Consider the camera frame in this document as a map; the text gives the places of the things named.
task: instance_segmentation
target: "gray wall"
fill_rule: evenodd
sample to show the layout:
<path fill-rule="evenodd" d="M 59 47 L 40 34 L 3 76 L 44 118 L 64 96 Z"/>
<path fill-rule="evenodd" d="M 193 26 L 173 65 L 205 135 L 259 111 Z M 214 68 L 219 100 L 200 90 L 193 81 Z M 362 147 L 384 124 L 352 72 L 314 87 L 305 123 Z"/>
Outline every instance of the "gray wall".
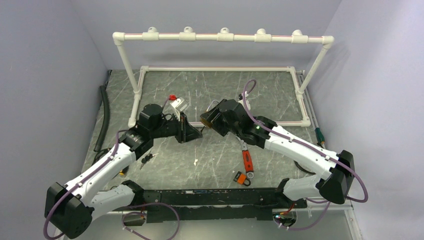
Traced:
<path fill-rule="evenodd" d="M 156 27 L 162 33 L 255 34 L 260 28 L 274 35 L 296 29 L 322 36 L 341 0 L 72 0 L 106 66 L 124 65 L 113 32 L 142 33 Z M 150 66 L 295 66 L 305 69 L 315 46 L 288 43 L 155 41 L 126 42 L 134 69 Z"/>
<path fill-rule="evenodd" d="M 70 1 L 1 1 L 1 239 L 44 239 L 47 188 L 81 171 L 105 78 Z"/>
<path fill-rule="evenodd" d="M 327 146 L 353 153 L 368 188 L 354 204 L 365 240 L 424 239 L 423 23 L 422 0 L 343 0 L 308 87 Z"/>

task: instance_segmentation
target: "red-handled tool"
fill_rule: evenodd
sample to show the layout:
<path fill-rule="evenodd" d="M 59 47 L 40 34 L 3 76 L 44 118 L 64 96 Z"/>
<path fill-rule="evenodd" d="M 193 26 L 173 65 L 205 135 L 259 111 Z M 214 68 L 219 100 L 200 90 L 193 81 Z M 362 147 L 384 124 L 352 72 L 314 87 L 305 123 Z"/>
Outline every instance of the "red-handled tool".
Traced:
<path fill-rule="evenodd" d="M 241 153 L 243 155 L 243 163 L 244 163 L 244 169 L 246 170 L 246 176 L 248 179 L 252 179 L 255 176 L 255 173 L 253 171 L 253 163 L 251 154 L 248 149 L 248 144 L 245 143 L 245 141 L 241 140 L 238 136 L 236 136 L 238 141 L 240 141 L 241 144 Z"/>

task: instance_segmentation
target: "gray marble surface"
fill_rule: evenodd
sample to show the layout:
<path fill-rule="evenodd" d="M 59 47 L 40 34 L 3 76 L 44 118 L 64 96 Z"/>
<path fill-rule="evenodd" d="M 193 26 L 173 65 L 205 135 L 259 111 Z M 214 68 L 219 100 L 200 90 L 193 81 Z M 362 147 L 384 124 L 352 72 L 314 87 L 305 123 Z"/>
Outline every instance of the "gray marble surface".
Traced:
<path fill-rule="evenodd" d="M 135 70 L 138 79 L 140 70 Z M 255 78 L 258 83 L 249 96 L 251 111 L 275 121 L 302 119 L 291 76 L 287 72 L 162 72 L 145 75 L 139 111 L 144 105 L 162 105 L 166 97 L 175 94 L 186 99 L 190 106 L 184 111 L 189 121 L 199 121 L 212 100 L 236 98 L 245 82 Z M 124 70 L 114 70 L 107 93 L 110 101 L 110 124 L 103 148 L 114 144 L 115 133 L 127 129 L 133 105 L 133 90 Z M 164 112 L 171 113 L 168 105 Z M 95 156 L 93 148 L 103 121 L 103 106 L 96 125 L 83 171 L 88 169 Z M 311 143 L 315 132 L 310 127 L 286 127 L 288 131 Z M 292 159 L 270 150 L 249 146 L 255 177 L 250 188 L 276 187 L 284 178 L 302 178 L 307 174 L 298 170 Z M 244 172 L 241 146 L 236 137 L 225 137 L 211 129 L 203 131 L 203 138 L 180 144 L 174 137 L 154 140 L 151 151 L 158 154 L 142 170 L 140 162 L 129 166 L 125 176 L 117 175 L 104 188 L 109 190 L 131 179 L 144 189 L 215 189 L 246 188 L 233 181 L 238 171 Z"/>

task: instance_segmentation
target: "white metal frame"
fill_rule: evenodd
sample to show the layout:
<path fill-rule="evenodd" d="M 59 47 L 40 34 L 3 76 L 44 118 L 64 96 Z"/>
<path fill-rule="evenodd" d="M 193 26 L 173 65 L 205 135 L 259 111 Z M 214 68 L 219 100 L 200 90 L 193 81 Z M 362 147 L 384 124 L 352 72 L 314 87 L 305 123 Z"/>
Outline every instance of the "white metal frame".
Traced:
<path fill-rule="evenodd" d="M 218 42 L 255 42 L 255 43 L 291 43 L 291 44 L 322 44 L 322 49 L 315 59 L 311 69 L 306 75 L 302 85 L 299 85 L 296 78 L 296 70 L 293 66 L 284 67 L 150 67 L 142 66 L 140 70 L 140 78 L 138 82 L 134 77 L 134 73 L 128 59 L 127 53 L 123 46 L 124 41 L 159 41 L 159 40 L 180 40 L 180 41 L 218 41 Z M 186 26 L 180 33 L 159 33 L 155 27 L 150 27 L 147 32 L 143 33 L 124 33 L 114 32 L 113 41 L 118 48 L 123 65 L 128 74 L 134 92 L 134 103 L 132 105 L 131 116 L 128 120 L 128 126 L 131 128 L 136 124 L 137 111 L 139 102 L 142 96 L 142 85 L 146 72 L 149 71 L 222 71 L 222 72 L 290 72 L 293 78 L 297 101 L 300 105 L 302 120 L 300 121 L 280 121 L 277 122 L 280 126 L 300 126 L 308 127 L 311 125 L 310 117 L 306 111 L 304 102 L 304 92 L 312 76 L 326 55 L 328 49 L 331 48 L 334 37 L 332 36 L 307 36 L 303 35 L 300 30 L 295 30 L 291 35 L 271 35 L 267 34 L 265 29 L 259 29 L 256 34 L 234 34 L 230 33 L 227 27 L 223 27 L 218 33 L 195 33 L 193 29 Z M 195 127 L 202 127 L 200 122 L 191 122 Z"/>

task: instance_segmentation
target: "vertical pipe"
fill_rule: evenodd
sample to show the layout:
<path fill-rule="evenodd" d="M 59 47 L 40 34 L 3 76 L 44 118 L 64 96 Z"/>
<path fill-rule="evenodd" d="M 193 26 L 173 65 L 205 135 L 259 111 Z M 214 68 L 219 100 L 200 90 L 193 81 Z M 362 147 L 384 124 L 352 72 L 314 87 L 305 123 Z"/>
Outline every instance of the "vertical pipe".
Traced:
<path fill-rule="evenodd" d="M 312 64 L 312 67 L 310 68 L 309 72 L 307 73 L 305 80 L 303 81 L 302 85 L 297 90 L 296 94 L 304 94 L 306 87 L 308 86 L 309 82 L 311 81 L 312 76 L 314 76 L 315 71 L 317 70 L 318 66 L 321 64 L 321 61 L 323 60 L 324 56 L 326 55 L 327 51 L 331 48 L 331 44 L 323 45 L 321 51 L 319 52 L 318 56 L 316 57 L 315 61 Z"/>
<path fill-rule="evenodd" d="M 132 89 L 134 94 L 138 94 L 140 89 L 137 86 L 137 81 L 134 77 L 133 69 L 131 68 L 130 60 L 128 60 L 127 53 L 125 52 L 125 48 L 122 45 L 117 46 L 119 55 L 122 58 L 123 65 L 125 67 L 126 73 L 128 74 L 129 81 L 131 82 Z"/>

